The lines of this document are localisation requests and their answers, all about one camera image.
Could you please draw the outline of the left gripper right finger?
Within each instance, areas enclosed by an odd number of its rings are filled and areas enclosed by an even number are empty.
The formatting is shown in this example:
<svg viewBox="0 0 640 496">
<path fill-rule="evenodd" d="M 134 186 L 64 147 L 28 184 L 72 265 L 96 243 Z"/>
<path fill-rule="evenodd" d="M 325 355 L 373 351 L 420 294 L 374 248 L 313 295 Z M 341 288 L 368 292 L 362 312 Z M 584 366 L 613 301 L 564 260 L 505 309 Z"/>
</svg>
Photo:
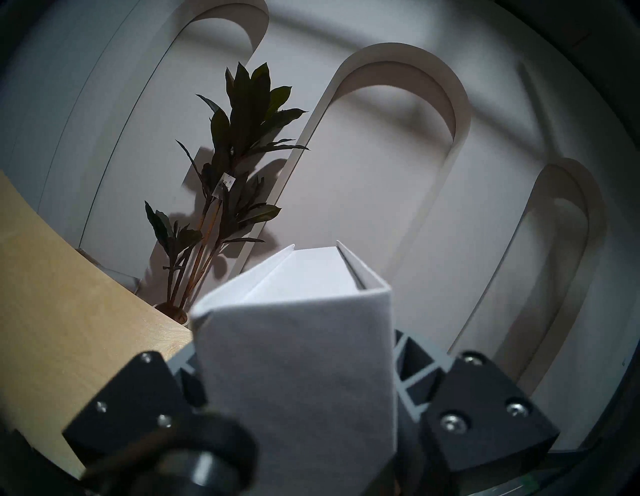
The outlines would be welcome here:
<svg viewBox="0 0 640 496">
<path fill-rule="evenodd" d="M 398 415 L 419 425 L 454 359 L 432 340 L 409 331 L 394 330 L 394 385 Z"/>
</svg>

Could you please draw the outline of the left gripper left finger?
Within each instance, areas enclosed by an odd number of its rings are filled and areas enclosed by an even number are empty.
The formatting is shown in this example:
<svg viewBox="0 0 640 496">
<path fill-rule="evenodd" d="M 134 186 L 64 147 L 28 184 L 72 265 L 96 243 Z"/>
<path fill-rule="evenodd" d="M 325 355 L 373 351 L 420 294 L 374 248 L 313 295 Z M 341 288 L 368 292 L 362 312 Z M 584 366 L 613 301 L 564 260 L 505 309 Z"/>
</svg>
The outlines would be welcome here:
<svg viewBox="0 0 640 496">
<path fill-rule="evenodd" d="M 200 377 L 195 345 L 185 345 L 166 364 L 190 407 L 204 407 L 207 396 Z"/>
</svg>

